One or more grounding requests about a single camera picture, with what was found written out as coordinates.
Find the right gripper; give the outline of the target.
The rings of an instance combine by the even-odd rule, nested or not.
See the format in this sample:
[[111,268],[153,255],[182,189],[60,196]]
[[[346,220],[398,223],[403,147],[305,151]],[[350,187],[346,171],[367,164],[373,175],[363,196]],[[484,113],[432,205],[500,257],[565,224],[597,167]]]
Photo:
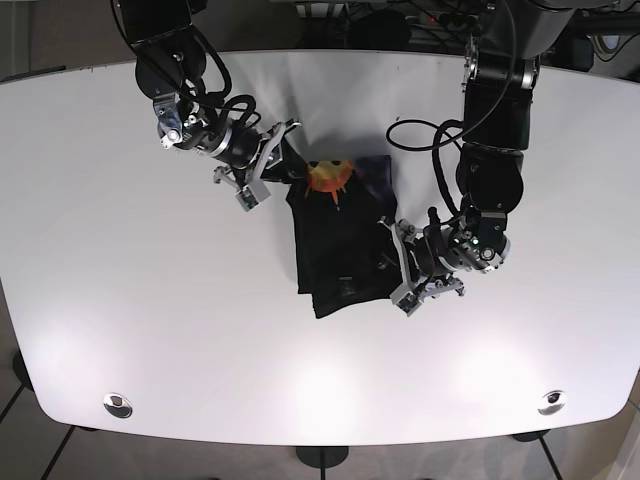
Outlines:
[[262,180],[295,183],[307,177],[307,162],[290,145],[287,135],[301,126],[296,119],[274,124],[265,132],[224,116],[213,116],[198,104],[187,110],[157,105],[158,134],[166,149],[192,150],[221,162],[214,170],[216,184],[227,183],[234,193]]

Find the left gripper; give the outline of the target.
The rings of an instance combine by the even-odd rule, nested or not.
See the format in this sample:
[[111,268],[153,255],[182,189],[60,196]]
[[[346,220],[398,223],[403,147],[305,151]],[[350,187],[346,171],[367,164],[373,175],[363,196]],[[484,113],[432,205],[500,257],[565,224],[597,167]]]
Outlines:
[[393,222],[383,216],[379,223],[392,240],[380,246],[377,268],[399,270],[399,285],[408,285],[423,302],[447,292],[464,295],[458,272],[496,271],[510,251],[505,214],[464,214],[446,222],[433,219],[421,230],[404,219]]

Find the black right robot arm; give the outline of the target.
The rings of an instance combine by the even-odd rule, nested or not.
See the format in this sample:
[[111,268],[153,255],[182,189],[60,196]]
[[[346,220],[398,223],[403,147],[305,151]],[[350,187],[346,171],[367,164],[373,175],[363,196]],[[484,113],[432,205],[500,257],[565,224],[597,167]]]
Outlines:
[[266,131],[251,94],[235,95],[229,69],[193,24],[204,1],[112,1],[111,14],[136,59],[135,79],[151,100],[164,148],[193,151],[220,162],[225,181],[250,207],[267,182],[305,179],[307,164],[287,140],[291,119]]

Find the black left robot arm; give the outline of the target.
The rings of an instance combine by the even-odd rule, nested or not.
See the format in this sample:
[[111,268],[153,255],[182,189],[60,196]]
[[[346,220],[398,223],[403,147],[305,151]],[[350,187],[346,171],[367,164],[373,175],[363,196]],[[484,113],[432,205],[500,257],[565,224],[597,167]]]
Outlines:
[[430,208],[422,231],[405,220],[390,227],[401,273],[391,301],[406,314],[428,297],[463,295],[457,272],[487,274],[506,260],[508,216],[524,193],[540,57],[577,8],[573,1],[501,1],[481,14],[466,48],[463,117],[437,125],[425,148],[451,217],[443,221]]

